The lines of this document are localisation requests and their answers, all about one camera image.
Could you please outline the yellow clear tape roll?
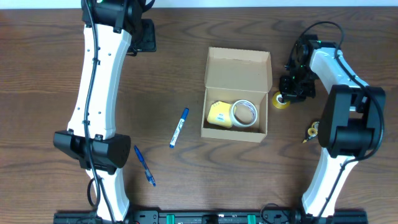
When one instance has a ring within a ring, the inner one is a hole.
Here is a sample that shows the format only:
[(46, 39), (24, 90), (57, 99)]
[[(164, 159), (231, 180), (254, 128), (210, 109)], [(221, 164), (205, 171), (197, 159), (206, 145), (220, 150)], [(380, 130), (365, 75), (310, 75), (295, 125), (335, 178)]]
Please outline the yellow clear tape roll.
[(286, 109), (287, 107), (290, 106), (290, 101), (284, 101), (282, 102), (283, 97), (282, 94), (278, 91), (274, 94), (272, 97), (272, 104), (277, 108), (277, 109)]

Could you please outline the cardboard box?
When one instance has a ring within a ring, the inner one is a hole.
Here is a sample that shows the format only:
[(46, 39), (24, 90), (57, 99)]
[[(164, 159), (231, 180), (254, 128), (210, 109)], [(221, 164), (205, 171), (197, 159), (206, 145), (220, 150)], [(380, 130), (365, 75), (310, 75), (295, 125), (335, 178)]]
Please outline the cardboard box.
[[(261, 142), (267, 136), (268, 96), (271, 87), (270, 52), (210, 47), (205, 71), (201, 137)], [(258, 118), (251, 127), (224, 128), (206, 120), (214, 102), (233, 104), (238, 100), (248, 100), (257, 108)]]

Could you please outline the white masking tape roll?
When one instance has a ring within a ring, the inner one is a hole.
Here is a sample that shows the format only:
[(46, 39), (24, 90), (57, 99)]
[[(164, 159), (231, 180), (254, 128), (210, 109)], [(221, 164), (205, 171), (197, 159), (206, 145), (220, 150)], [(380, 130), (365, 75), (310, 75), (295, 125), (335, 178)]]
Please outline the white masking tape roll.
[(248, 128), (254, 125), (258, 118), (256, 106), (248, 100), (238, 100), (231, 106), (229, 112), (233, 126)]

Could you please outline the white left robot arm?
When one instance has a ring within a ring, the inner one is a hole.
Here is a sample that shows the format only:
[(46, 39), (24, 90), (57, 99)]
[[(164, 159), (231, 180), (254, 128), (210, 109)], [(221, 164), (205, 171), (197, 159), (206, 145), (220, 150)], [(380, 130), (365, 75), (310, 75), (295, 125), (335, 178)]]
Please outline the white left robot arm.
[(53, 145), (79, 162), (90, 177), (89, 212), (58, 212), (54, 223), (132, 223), (123, 167), (131, 138), (116, 132), (115, 111), (124, 59), (155, 52), (155, 29), (142, 18), (154, 2), (82, 1), (85, 54), (78, 98), (65, 130)]

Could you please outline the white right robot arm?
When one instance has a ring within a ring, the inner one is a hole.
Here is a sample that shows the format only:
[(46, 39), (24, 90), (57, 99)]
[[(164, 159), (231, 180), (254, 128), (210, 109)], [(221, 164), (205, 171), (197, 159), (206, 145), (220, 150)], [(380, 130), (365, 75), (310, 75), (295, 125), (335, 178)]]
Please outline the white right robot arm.
[(335, 203), (353, 167), (375, 155), (385, 131), (385, 91), (368, 85), (348, 65), (342, 41), (323, 41), (304, 30), (295, 41), (272, 102), (278, 109), (315, 97), (320, 80), (328, 98), (321, 118), (308, 127), (308, 138), (318, 138), (320, 160), (302, 195), (301, 207), (292, 210), (290, 223), (364, 223), (359, 210), (336, 212)]

